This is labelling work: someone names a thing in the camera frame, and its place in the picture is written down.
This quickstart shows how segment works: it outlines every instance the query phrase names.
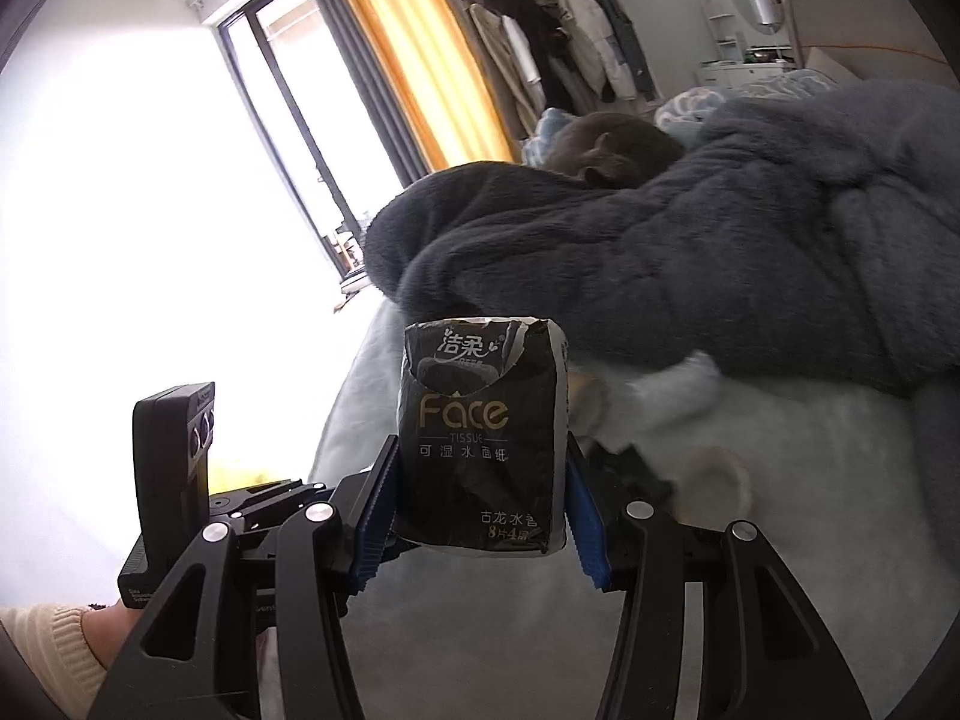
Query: beige knit sleeve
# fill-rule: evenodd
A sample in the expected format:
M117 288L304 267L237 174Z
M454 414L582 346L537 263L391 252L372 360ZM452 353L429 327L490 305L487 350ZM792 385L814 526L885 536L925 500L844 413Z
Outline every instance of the beige knit sleeve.
M107 675L80 630L84 611L55 604L0 610L13 645L70 720L86 717Z

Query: blue gripper pad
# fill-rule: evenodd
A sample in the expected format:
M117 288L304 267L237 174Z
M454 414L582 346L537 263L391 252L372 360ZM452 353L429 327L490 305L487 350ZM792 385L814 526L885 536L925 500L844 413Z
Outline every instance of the blue gripper pad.
M353 562L350 576L356 581L357 589L362 590L370 579L376 576L383 557L383 548L387 535L397 513L397 460L400 457L399 442L385 445L387 453L383 464L373 464L371 474L381 469L379 479L374 483L368 498L367 507L360 515L354 531Z
M597 589L610 586L613 570L607 559L607 537L600 512L587 488L583 474L570 459L566 462L566 493L563 501L566 521L573 532L573 543L580 567Z

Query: face logo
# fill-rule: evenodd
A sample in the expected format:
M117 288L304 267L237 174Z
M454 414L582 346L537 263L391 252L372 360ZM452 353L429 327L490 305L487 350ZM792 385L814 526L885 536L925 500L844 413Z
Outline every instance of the face logo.
M439 395L424 395L421 397L421 418L419 424L426 427L426 415L438 413L443 424L449 428L474 427L479 430L500 430L510 418L507 416L507 404L501 400L474 400L469 406L457 400L451 400L442 409L431 406L430 402L440 400Z

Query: white drawer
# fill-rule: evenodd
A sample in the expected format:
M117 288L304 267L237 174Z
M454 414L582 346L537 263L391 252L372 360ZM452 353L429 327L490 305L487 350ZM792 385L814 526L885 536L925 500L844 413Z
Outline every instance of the white drawer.
M746 83L753 83L762 79L771 79L774 76L781 76L784 69L779 67L755 67L750 66L735 67L727 69L727 81L731 87L743 86Z
M728 86L727 71L724 68L707 67L697 71L697 82L701 86Z

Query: cat ear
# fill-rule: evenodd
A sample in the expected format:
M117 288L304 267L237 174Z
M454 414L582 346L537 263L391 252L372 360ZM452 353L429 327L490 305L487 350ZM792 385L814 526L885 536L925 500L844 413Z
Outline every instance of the cat ear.
M620 189L621 185L610 177L604 175L603 170L598 167L584 167L577 176L589 186L598 189Z
M610 140L612 136L610 132L602 133L600 137L597 138L596 143L593 144L594 151L610 151Z

